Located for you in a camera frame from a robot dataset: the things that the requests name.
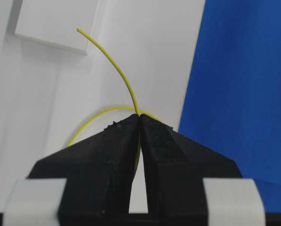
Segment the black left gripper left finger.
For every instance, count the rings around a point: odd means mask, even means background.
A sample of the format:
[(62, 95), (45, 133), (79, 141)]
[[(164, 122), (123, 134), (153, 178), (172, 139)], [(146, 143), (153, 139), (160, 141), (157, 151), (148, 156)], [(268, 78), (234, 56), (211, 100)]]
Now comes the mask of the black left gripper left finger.
[(58, 219), (63, 226), (108, 226), (128, 215), (139, 116), (38, 160), (29, 179), (66, 178)]

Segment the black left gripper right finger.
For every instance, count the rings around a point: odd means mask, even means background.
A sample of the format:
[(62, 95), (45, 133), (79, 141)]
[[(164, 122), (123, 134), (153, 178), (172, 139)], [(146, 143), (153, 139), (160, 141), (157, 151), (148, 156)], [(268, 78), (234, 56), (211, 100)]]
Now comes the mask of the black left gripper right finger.
[(163, 226), (208, 225), (203, 178), (241, 178), (237, 164), (146, 114), (139, 122), (149, 215)]

